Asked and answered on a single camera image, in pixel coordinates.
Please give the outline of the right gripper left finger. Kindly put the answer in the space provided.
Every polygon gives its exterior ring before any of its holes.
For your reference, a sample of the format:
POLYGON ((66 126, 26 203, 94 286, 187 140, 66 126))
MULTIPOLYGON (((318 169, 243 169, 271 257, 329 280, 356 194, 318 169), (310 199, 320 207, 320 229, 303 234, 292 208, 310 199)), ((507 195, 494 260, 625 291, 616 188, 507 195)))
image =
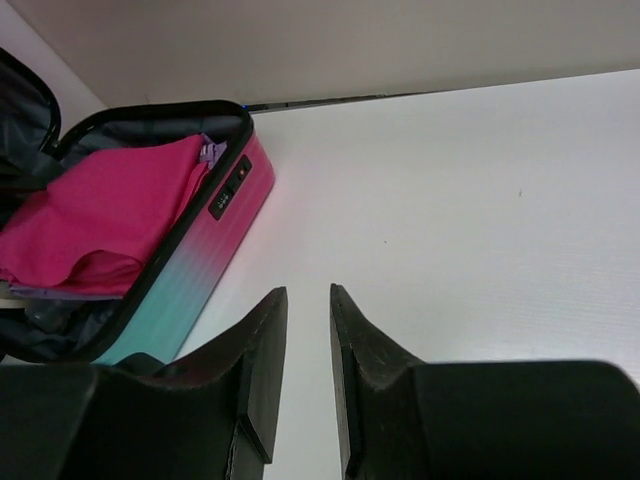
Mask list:
POLYGON ((287 340, 288 296, 276 287, 238 323, 155 378, 184 393, 196 415, 192 438, 225 465, 273 462, 287 340))

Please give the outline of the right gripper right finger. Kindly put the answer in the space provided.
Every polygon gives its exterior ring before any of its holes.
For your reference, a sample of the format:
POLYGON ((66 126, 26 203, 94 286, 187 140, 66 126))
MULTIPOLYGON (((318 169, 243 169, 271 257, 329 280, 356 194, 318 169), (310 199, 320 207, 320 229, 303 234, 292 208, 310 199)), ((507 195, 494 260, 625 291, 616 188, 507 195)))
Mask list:
POLYGON ((330 343, 344 478, 420 478, 425 441, 414 368, 422 361, 330 287, 330 343))

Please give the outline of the pink and teal suitcase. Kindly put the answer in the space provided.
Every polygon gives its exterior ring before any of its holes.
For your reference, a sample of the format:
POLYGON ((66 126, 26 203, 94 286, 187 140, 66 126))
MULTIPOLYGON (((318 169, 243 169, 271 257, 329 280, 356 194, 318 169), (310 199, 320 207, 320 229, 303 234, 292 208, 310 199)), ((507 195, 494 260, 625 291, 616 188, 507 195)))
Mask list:
POLYGON ((1 352, 172 360, 275 181, 227 100, 107 109, 68 131, 49 86, 1 55, 1 352))

